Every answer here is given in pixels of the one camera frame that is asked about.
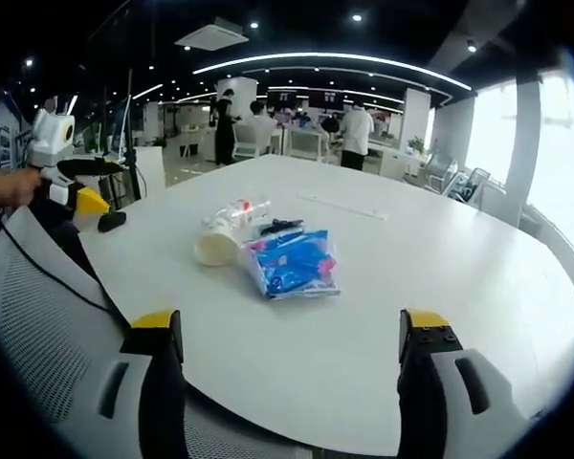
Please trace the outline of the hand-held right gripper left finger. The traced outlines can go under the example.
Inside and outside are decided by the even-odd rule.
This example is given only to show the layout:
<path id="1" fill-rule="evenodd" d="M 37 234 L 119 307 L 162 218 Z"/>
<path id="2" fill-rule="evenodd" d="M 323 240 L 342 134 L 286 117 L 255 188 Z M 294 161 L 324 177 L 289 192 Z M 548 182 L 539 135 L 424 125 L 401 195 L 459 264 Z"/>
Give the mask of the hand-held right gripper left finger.
<path id="1" fill-rule="evenodd" d="M 64 440 L 80 458 L 186 458 L 180 312 L 146 314 L 108 344 L 74 386 Z"/>

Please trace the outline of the person's left hand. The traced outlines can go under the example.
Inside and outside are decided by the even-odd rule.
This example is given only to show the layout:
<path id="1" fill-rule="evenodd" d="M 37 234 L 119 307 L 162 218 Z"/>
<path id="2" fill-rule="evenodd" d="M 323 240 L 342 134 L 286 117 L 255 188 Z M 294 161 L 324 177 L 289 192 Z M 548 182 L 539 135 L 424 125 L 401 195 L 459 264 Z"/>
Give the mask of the person's left hand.
<path id="1" fill-rule="evenodd" d="M 18 169 L 9 174 L 0 172 L 0 208 L 27 206 L 40 184 L 40 172 L 34 167 Z"/>

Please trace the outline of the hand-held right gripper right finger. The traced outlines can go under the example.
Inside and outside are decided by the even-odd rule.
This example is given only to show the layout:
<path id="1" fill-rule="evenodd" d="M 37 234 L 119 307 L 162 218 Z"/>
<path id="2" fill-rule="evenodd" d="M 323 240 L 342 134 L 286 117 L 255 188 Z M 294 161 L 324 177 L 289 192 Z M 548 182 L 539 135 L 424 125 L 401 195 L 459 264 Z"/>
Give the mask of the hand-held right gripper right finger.
<path id="1" fill-rule="evenodd" d="M 519 411 L 508 379 L 464 348 L 447 320 L 401 310 L 398 362 L 398 457 L 518 457 L 533 419 Z"/>

